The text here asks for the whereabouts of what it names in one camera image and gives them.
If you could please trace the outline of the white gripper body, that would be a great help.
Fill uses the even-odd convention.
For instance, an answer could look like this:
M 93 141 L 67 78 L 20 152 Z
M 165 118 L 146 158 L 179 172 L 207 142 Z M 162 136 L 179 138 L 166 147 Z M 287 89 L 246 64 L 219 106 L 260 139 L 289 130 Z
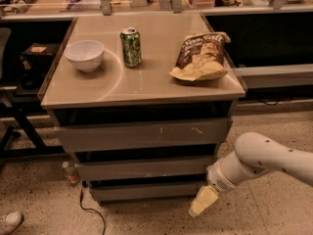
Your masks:
M 227 179 L 223 174 L 220 163 L 214 163 L 206 170 L 208 184 L 215 188 L 218 192 L 229 192 L 236 188 L 236 185 Z

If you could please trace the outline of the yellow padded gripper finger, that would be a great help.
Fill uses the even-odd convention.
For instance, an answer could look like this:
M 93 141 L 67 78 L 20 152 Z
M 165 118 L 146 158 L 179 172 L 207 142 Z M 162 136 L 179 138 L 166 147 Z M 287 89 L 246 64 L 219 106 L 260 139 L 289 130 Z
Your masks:
M 189 208 L 189 215 L 196 217 L 214 204 L 219 197 L 218 192 L 210 185 L 202 186 Z

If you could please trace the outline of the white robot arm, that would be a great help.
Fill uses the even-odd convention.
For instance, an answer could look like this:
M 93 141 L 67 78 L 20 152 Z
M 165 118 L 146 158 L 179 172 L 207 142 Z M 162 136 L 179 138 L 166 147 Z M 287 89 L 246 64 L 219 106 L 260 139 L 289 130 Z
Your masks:
M 220 193 L 272 171 L 286 173 L 312 186 L 313 153 L 286 147 L 259 133 L 247 132 L 237 138 L 232 153 L 217 160 L 206 171 L 207 182 L 192 201 L 190 216 L 199 216 L 217 201 Z

